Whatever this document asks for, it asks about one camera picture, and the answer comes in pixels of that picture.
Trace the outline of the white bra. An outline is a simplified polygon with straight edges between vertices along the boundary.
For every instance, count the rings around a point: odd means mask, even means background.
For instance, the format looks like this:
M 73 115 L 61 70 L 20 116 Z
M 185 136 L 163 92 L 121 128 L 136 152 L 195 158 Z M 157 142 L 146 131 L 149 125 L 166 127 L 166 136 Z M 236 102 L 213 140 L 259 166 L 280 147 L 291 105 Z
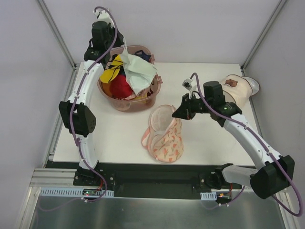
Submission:
M 123 52 L 120 54 L 126 76 L 126 82 L 138 95 L 141 91 L 148 88 L 157 74 L 154 64 L 146 60 L 129 54 L 126 39 L 123 38 Z

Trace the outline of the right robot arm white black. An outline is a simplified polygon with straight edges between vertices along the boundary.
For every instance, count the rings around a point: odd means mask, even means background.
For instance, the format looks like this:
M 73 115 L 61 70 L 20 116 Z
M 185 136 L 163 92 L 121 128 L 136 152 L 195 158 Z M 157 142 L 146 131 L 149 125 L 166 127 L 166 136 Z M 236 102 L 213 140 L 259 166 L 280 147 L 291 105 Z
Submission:
M 250 187 L 258 197 L 266 199 L 287 187 L 295 188 L 294 160 L 282 156 L 250 127 L 241 109 L 226 101 L 219 82 L 206 82 L 203 93 L 192 85 L 191 79 L 186 79 L 183 87 L 189 92 L 182 96 L 181 105 L 172 116 L 191 120 L 196 114 L 209 114 L 239 142 L 255 165 L 254 169 L 232 163 L 218 167 L 211 176 L 217 189 L 236 183 Z

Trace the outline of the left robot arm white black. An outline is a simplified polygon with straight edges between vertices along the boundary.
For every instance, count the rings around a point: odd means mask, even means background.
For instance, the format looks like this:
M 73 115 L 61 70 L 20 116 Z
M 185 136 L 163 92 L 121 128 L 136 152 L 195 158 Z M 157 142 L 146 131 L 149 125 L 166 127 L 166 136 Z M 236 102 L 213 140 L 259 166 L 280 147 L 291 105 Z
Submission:
M 97 120 L 90 103 L 93 89 L 110 59 L 111 49 L 123 44 L 123 36 L 111 22 L 96 21 L 91 31 L 92 38 L 84 54 L 83 76 L 67 101 L 59 103 L 64 127 L 72 134 L 80 156 L 73 181 L 76 186 L 104 184 L 93 145 L 92 134 Z

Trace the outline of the floral mesh laundry bag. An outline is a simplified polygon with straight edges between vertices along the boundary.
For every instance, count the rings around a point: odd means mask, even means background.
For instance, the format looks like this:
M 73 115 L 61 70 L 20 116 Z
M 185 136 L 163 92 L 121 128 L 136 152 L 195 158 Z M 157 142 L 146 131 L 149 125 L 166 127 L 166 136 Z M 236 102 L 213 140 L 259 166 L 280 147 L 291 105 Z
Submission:
M 159 162 L 173 163 L 183 154 L 182 122 L 172 117 L 175 111 L 172 105 L 158 106 L 151 112 L 142 136 L 142 146 Z

